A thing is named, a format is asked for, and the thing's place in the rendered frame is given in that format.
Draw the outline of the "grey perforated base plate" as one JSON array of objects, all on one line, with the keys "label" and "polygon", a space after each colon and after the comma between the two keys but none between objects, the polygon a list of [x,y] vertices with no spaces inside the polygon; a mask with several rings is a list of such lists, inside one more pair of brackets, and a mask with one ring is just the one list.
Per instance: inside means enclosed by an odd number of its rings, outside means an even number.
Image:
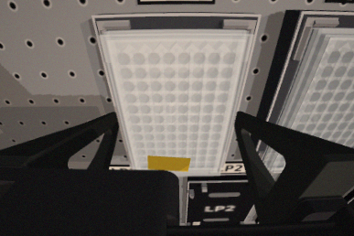
[{"label": "grey perforated base plate", "polygon": [[239,108],[256,117],[285,10],[354,11],[354,4],[325,0],[215,0],[215,5],[0,0],[0,150],[115,112],[91,18],[99,14],[262,14]]}]

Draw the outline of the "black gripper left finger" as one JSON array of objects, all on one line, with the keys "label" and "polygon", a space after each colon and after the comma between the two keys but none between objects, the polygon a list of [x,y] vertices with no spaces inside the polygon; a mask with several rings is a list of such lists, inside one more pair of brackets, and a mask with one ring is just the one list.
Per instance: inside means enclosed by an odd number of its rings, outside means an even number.
[{"label": "black gripper left finger", "polygon": [[116,112],[107,113],[87,123],[2,149],[0,165],[69,169],[70,157],[104,134],[87,169],[109,169],[118,130]]}]

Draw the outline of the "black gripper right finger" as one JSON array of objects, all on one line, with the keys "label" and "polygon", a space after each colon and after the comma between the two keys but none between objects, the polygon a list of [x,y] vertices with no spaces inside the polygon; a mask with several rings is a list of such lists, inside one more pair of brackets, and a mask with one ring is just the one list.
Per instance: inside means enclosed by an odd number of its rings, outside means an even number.
[{"label": "black gripper right finger", "polygon": [[[281,222],[304,198],[343,197],[354,186],[354,148],[244,112],[237,112],[234,129],[259,223]],[[276,182],[249,133],[284,157]]]}]

